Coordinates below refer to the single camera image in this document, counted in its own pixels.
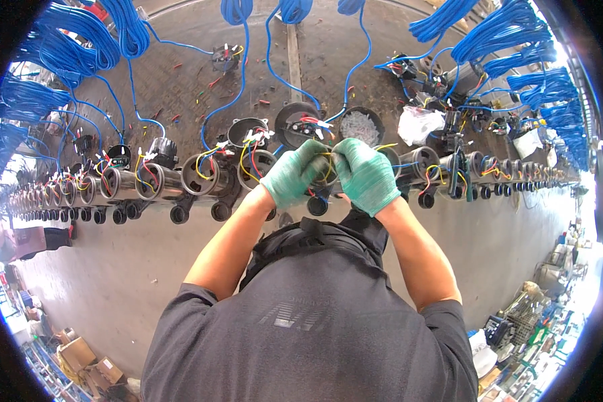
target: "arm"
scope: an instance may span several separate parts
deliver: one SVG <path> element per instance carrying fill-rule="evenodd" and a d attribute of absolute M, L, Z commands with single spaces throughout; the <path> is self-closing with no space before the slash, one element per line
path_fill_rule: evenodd
<path fill-rule="evenodd" d="M 217 300 L 232 296 L 268 213 L 301 199 L 313 178 L 328 166 L 319 156 L 326 151 L 321 143 L 309 140 L 294 152 L 284 152 L 204 247 L 183 282 L 211 290 Z"/>
<path fill-rule="evenodd" d="M 453 299 L 462 304 L 449 260 L 409 205 L 397 197 L 376 218 L 393 240 L 406 289 L 418 311 L 441 300 Z"/>
<path fill-rule="evenodd" d="M 346 195 L 391 235 L 404 283 L 417 309 L 440 300 L 460 302 L 447 257 L 400 198 L 388 159 L 354 138 L 339 142 L 333 153 Z"/>
<path fill-rule="evenodd" d="M 183 282 L 210 289 L 217 300 L 232 296 L 265 218 L 273 208 L 273 198 L 264 186 L 258 185 L 249 192 L 203 248 Z"/>

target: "green glove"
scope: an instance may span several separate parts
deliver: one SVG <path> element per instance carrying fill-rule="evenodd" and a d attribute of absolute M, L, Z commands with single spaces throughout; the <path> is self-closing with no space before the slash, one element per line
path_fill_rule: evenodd
<path fill-rule="evenodd" d="M 261 179 L 273 197 L 277 208 L 287 208 L 301 201 L 304 192 L 315 176 L 326 172 L 326 157 L 319 155 L 329 150 L 315 140 L 307 140 L 297 150 L 288 150 Z"/>
<path fill-rule="evenodd" d="M 371 217 L 400 197 L 391 163 L 362 141 L 340 141 L 330 156 L 346 195 Z"/>

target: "wire connector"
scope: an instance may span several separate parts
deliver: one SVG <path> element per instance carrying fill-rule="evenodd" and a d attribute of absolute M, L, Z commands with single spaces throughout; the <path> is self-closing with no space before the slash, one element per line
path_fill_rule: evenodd
<path fill-rule="evenodd" d="M 332 124 L 323 122 L 321 120 L 317 120 L 317 125 L 319 125 L 320 127 L 324 127 L 325 129 L 329 129 L 329 128 L 333 127 Z"/>

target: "yellow wire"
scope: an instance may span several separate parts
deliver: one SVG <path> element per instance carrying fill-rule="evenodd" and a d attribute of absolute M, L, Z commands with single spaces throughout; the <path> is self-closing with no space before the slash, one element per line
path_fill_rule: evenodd
<path fill-rule="evenodd" d="M 241 150 L 241 156 L 239 157 L 239 166 L 241 166 L 241 170 L 245 174 L 248 174 L 251 178 L 255 179 L 259 183 L 259 179 L 256 178 L 255 176 L 251 175 L 250 173 L 248 173 L 248 171 L 246 170 L 246 168 L 244 166 L 244 154 L 246 153 L 246 149 L 248 148 L 248 146 L 250 146 L 250 143 L 245 144 L 244 148 Z"/>
<path fill-rule="evenodd" d="M 380 149 L 384 149 L 384 148 L 389 148 L 389 147 L 394 147 L 396 146 L 398 143 L 393 143 L 393 144 L 386 144 L 386 145 L 380 145 L 378 147 L 375 147 L 375 150 L 380 150 Z"/>
<path fill-rule="evenodd" d="M 440 165 L 431 165 L 429 167 L 426 168 L 426 174 L 427 176 L 429 175 L 429 170 L 433 169 L 434 167 L 438 168 L 438 172 L 440 172 L 440 181 L 442 182 L 443 185 L 447 184 L 444 182 L 444 180 L 442 179 L 442 168 L 440 167 Z"/>
<path fill-rule="evenodd" d="M 458 176 L 460 176 L 460 178 L 462 179 L 462 182 L 464 183 L 464 186 L 467 187 L 467 181 L 464 179 L 464 176 L 462 175 L 462 173 L 458 172 Z"/>
<path fill-rule="evenodd" d="M 213 148 L 211 150 L 207 150 L 206 152 L 203 152 L 202 154 L 199 154 L 199 156 L 197 157 L 197 161 L 195 162 L 196 163 L 195 170 L 197 171 L 197 174 L 199 176 L 201 176 L 202 178 L 204 178 L 205 180 L 210 180 L 211 178 L 204 176 L 204 174 L 201 173 L 201 171 L 199 170 L 199 159 L 201 159 L 201 156 L 204 156 L 204 155 L 216 152 L 217 149 L 219 149 L 219 147 L 215 147 L 215 148 Z"/>
<path fill-rule="evenodd" d="M 331 157 L 329 157 L 329 171 L 328 171 L 328 172 L 326 172 L 326 176 L 324 176 L 324 181 L 326 181 L 326 180 L 329 178 L 330 169 L 331 169 L 331 166 L 332 166 L 331 161 L 332 161 L 332 158 L 331 158 Z"/>
<path fill-rule="evenodd" d="M 147 187 L 150 187 L 150 189 L 152 190 L 152 192 L 156 193 L 156 191 L 154 191 L 154 188 L 150 185 L 150 183 L 141 180 L 141 178 L 139 177 L 139 162 L 140 161 L 141 161 L 141 154 L 139 154 L 139 157 L 136 159 L 136 167 L 134 167 L 134 177 L 136 178 L 136 180 L 139 181 L 139 183 L 143 183 Z"/>
<path fill-rule="evenodd" d="M 76 179 L 76 188 L 79 189 L 80 191 L 86 190 L 89 187 L 89 185 L 91 184 L 91 182 L 88 181 L 87 185 L 85 186 L 85 188 L 81 189 L 79 183 L 82 182 L 82 181 L 83 181 L 83 178 L 80 178 L 80 180 Z"/>
<path fill-rule="evenodd" d="M 103 160 L 101 160 L 100 162 L 98 162 L 98 163 L 96 164 L 96 166 L 94 166 L 94 170 L 95 170 L 95 171 L 96 171 L 96 172 L 97 172 L 99 175 L 101 175 L 101 176 L 103 175 L 103 173 L 102 173 L 102 171 L 101 171 L 101 172 L 99 172 L 99 171 L 98 171 L 98 166 L 99 166 L 101 163 L 103 163 L 104 161 L 105 161 L 105 160 L 103 159 Z"/>

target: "plastic bag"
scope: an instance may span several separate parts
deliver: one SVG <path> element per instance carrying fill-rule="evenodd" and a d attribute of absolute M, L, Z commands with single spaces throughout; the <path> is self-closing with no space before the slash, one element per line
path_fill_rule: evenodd
<path fill-rule="evenodd" d="M 444 117 L 440 111 L 430 111 L 414 106 L 404 106 L 397 125 L 397 133 L 407 145 L 424 145 L 429 133 L 444 128 Z"/>
<path fill-rule="evenodd" d="M 536 148 L 543 148 L 543 144 L 538 138 L 538 129 L 533 129 L 524 133 L 521 137 L 514 140 L 514 146 L 518 151 L 520 159 L 525 159 L 534 153 Z"/>

